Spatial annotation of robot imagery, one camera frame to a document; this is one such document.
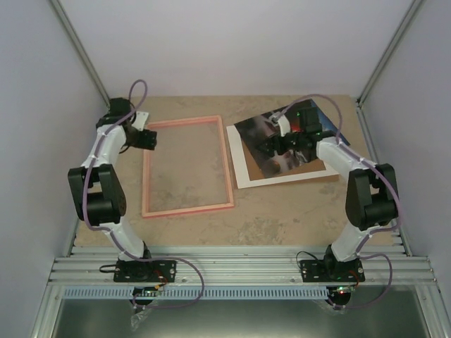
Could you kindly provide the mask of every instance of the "gray floor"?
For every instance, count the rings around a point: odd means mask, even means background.
[[[380,291],[362,287],[352,301],[368,301]],[[415,293],[399,287],[376,305],[345,314],[322,301],[200,301],[184,309],[150,310],[135,331],[132,315],[128,301],[64,301],[54,338],[429,337]]]

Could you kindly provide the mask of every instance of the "dark printed picture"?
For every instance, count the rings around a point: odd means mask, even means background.
[[[299,118],[297,112],[300,108],[317,107],[313,100],[306,100],[295,104],[286,114],[285,117],[290,121],[291,131],[300,131]],[[285,107],[281,107],[274,111],[269,111],[253,118],[235,123],[235,127],[240,133],[241,139],[249,149],[253,159],[259,166],[265,178],[271,178],[279,174],[286,173],[294,168],[297,168],[307,163],[306,158],[300,151],[289,150],[282,155],[274,152],[273,156],[269,156],[257,149],[257,146],[265,142],[269,137],[279,133],[279,126],[277,123],[271,121],[271,116],[274,113],[282,111]],[[323,130],[337,131],[337,127],[332,124],[329,118],[324,113],[319,111],[319,121],[323,126]],[[341,139],[349,145],[349,142],[341,135]]]

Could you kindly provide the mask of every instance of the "wooden picture frame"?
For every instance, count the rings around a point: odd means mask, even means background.
[[[144,150],[143,170],[142,170],[142,217],[153,218],[162,216],[182,215],[188,213],[201,213],[205,211],[217,211],[228,208],[233,208],[233,187],[230,178],[230,170],[228,167],[226,140],[224,137],[223,122],[220,115],[206,116],[199,118],[183,118],[179,120],[167,120],[161,122],[150,123],[146,126],[147,129],[158,131],[161,128],[170,128],[186,125],[197,125],[203,123],[215,123],[218,128],[219,145],[221,149],[221,159],[223,163],[223,174],[225,180],[225,194],[227,201],[222,204],[211,204],[206,206],[195,206],[189,208],[178,208],[164,211],[150,210],[150,183],[151,183],[151,161],[152,151]]]

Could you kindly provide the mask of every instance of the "empty picture frame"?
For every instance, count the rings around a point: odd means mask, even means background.
[[[144,150],[142,217],[232,208],[233,192],[219,115],[150,123],[155,150]]]

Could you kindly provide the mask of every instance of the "table surface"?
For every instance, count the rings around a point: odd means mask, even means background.
[[[150,112],[148,122],[221,115],[225,127],[287,105],[297,97],[149,97],[140,111]],[[331,97],[342,110],[342,132],[351,147],[368,157],[353,100],[349,96]],[[314,100],[338,125],[338,114],[333,106],[324,99]],[[230,170],[233,172],[230,149],[227,151]],[[347,222],[346,184],[341,179],[337,182],[296,182],[248,189],[234,188],[235,207],[232,209],[144,219],[141,216],[142,157],[143,150],[130,148],[119,156],[115,169],[127,196],[126,215],[137,235],[148,245],[325,246],[338,237]],[[390,233],[377,234],[370,241],[370,244],[376,245],[392,243]],[[104,234],[90,232],[80,223],[75,245],[109,246],[110,243]]]

